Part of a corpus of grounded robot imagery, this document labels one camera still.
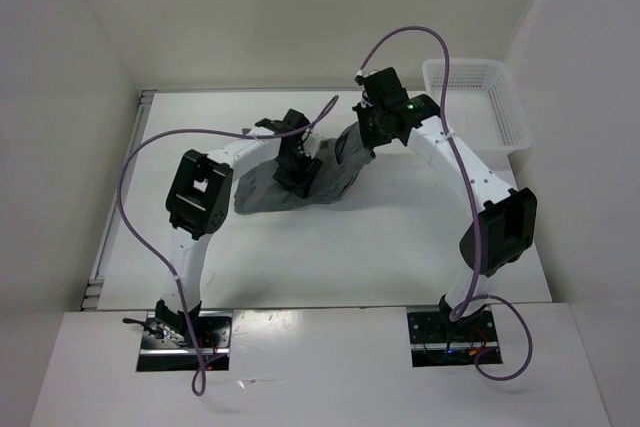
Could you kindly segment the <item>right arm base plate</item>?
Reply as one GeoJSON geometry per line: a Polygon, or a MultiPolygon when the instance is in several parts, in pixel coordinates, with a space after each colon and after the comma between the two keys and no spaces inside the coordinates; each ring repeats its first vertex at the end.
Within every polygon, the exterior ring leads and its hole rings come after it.
{"type": "Polygon", "coordinates": [[[450,327],[448,318],[436,306],[408,309],[407,324],[414,368],[502,363],[493,313],[488,307],[450,327]]]}

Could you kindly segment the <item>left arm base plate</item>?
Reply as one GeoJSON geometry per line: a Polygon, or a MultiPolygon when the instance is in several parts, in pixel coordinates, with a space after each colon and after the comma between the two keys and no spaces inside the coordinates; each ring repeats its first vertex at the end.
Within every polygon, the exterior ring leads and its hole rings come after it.
{"type": "MultiPolygon", "coordinates": [[[[195,323],[197,344],[207,371],[227,371],[230,363],[232,313],[204,311],[195,323]]],[[[199,363],[193,342],[161,327],[153,312],[147,312],[142,326],[137,372],[195,372],[199,363]]]]}

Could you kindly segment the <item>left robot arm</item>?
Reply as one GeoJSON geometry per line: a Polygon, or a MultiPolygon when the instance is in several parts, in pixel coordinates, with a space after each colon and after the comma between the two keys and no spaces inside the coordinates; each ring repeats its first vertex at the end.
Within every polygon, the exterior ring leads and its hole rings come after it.
{"type": "Polygon", "coordinates": [[[262,119],[223,148],[187,151],[178,166],[165,207],[173,228],[169,262],[175,272],[155,307],[164,335],[185,347],[200,332],[200,283],[209,242],[225,222],[233,184],[252,169],[274,160],[272,179],[287,193],[304,198],[322,166],[314,151],[303,147],[309,120],[289,110],[283,119],[262,119]]]}

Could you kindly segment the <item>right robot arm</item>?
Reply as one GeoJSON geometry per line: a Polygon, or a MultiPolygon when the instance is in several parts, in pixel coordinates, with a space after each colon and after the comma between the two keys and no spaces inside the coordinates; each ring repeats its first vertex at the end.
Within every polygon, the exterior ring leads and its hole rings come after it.
{"type": "Polygon", "coordinates": [[[460,340],[489,298],[489,280],[514,263],[533,243],[537,199],[490,171],[489,166],[449,126],[446,101],[410,96],[392,67],[358,71],[362,89],[354,111],[365,147],[400,141],[447,183],[469,208],[471,224],[459,241],[464,262],[456,283],[441,298],[440,332],[460,340]]]}

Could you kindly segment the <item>grey shorts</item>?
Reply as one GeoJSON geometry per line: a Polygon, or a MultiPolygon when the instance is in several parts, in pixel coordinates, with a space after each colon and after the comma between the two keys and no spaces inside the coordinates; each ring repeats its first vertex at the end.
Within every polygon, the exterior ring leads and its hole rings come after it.
{"type": "Polygon", "coordinates": [[[242,176],[234,211],[250,215],[337,202],[375,158],[362,144],[356,123],[336,138],[313,134],[299,148],[287,147],[276,159],[242,176]]]}

